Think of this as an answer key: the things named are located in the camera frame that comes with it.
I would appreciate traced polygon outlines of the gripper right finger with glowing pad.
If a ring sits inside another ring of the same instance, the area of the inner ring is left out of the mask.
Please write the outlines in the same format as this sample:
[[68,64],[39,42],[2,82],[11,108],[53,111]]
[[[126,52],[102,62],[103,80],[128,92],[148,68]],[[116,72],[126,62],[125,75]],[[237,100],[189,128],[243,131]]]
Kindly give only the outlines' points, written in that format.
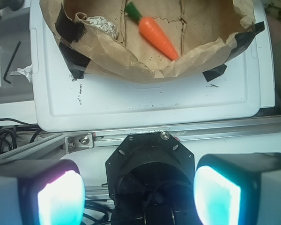
[[281,225],[281,153],[206,154],[193,190],[204,225]]

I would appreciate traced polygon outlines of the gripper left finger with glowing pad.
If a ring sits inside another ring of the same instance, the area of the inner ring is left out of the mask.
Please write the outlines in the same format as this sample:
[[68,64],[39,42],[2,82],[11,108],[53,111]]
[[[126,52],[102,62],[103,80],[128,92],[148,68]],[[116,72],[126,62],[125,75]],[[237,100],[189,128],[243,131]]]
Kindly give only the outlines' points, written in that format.
[[0,159],[0,225],[78,225],[85,186],[68,159]]

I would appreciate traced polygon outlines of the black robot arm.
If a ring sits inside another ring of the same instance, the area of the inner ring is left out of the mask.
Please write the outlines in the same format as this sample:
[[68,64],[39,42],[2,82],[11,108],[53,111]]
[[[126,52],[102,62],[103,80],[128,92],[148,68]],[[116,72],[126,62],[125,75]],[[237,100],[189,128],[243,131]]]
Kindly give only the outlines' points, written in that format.
[[128,136],[105,163],[114,208],[86,198],[69,159],[0,160],[0,225],[281,225],[281,153],[194,154],[171,135]]

